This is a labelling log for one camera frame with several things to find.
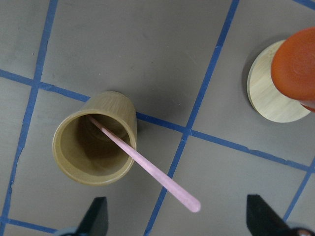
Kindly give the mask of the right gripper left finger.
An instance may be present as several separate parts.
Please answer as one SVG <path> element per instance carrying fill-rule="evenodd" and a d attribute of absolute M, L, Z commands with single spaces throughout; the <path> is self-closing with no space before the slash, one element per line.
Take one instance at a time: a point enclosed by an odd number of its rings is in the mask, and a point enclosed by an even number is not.
<path fill-rule="evenodd" d="M 75 236 L 105 236 L 108 232 L 108 211 L 106 197 L 94 198 L 83 217 Z"/>

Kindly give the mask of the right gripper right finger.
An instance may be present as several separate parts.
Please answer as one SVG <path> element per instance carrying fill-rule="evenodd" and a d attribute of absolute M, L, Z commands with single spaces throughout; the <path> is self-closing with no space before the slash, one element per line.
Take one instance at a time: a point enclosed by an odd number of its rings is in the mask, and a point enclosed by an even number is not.
<path fill-rule="evenodd" d="M 293 236 L 292 229 L 260 195 L 247 195 L 246 224 L 252 236 Z"/>

